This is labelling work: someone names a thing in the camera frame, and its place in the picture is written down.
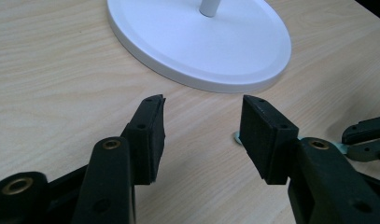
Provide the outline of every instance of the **light wood grain surface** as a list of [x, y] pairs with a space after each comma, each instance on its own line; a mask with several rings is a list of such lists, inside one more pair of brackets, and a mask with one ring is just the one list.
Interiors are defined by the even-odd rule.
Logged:
[[[272, 88], [247, 94], [300, 135], [329, 141], [380, 116], [380, 20], [354, 0], [268, 3], [292, 56]], [[159, 93], [166, 147], [157, 182], [136, 187], [138, 223], [294, 223], [287, 186], [267, 186], [232, 140], [243, 94], [195, 90], [146, 68], [112, 33], [105, 0], [0, 0], [0, 180], [38, 171], [50, 181], [88, 163], [96, 142], [119, 135]], [[352, 164], [380, 179], [379, 161]]]

